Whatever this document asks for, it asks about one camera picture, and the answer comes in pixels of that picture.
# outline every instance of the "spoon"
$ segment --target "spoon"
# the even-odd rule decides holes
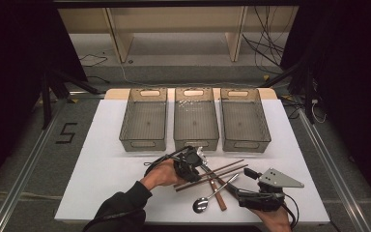
[[[203,213],[206,209],[207,206],[209,205],[209,199],[214,196],[217,192],[219,192],[221,189],[223,189],[228,183],[234,181],[238,177],[238,173],[235,174],[233,177],[230,178],[224,185],[222,185],[220,188],[218,188],[213,194],[207,197],[200,197],[198,198],[194,204],[192,204],[192,210],[197,213]]]

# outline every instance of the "black sleeve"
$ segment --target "black sleeve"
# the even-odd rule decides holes
[[[143,184],[136,182],[126,193],[117,192],[104,201],[95,218],[85,226],[83,231],[141,231],[146,219],[143,207],[151,196],[152,193]]]

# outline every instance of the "white tabletop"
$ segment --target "white tabletop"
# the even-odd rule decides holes
[[[303,159],[297,140],[279,100],[262,100],[271,134],[271,143],[263,154],[226,153],[221,145],[221,123],[219,103],[215,101],[220,138],[215,152],[205,152],[208,166],[218,168],[234,160],[244,159],[242,164],[265,172],[273,167],[304,183],[304,188],[286,188],[300,208],[300,223],[324,224],[329,222],[312,177]],[[128,153],[119,140],[120,128],[126,110],[125,100],[102,100],[92,126],[84,142],[80,157],[71,175],[55,219],[64,222],[87,222],[95,216],[101,203],[117,191],[127,191],[136,180],[140,180],[146,166],[145,161],[175,151],[173,140],[174,102],[168,103],[167,149],[165,152]],[[232,174],[224,176],[227,180]],[[233,182],[238,188],[258,190],[257,181],[241,174]],[[192,211],[195,199],[213,193],[208,183],[176,192],[173,187],[157,187],[145,207],[146,223],[150,224],[251,224],[258,223],[254,214],[241,208],[229,192],[221,192],[227,210],[221,212],[216,200],[211,199],[208,209],[202,214]],[[296,213],[294,203],[286,198],[288,207]]]

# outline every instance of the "plastic storage bin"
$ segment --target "plastic storage bin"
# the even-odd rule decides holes
[[[131,89],[119,139],[127,152],[165,151],[167,89]]]
[[[271,135],[258,89],[221,89],[225,152],[264,153]]]
[[[215,151],[219,132],[212,88],[176,88],[174,142]]]

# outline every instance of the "human hand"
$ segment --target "human hand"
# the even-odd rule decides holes
[[[153,168],[143,179],[140,180],[148,190],[157,186],[171,186],[185,184],[186,180],[180,178],[174,169],[174,161],[167,159]]]
[[[291,232],[288,213],[283,207],[279,207],[277,211],[251,210],[251,212],[256,214],[271,232]]]

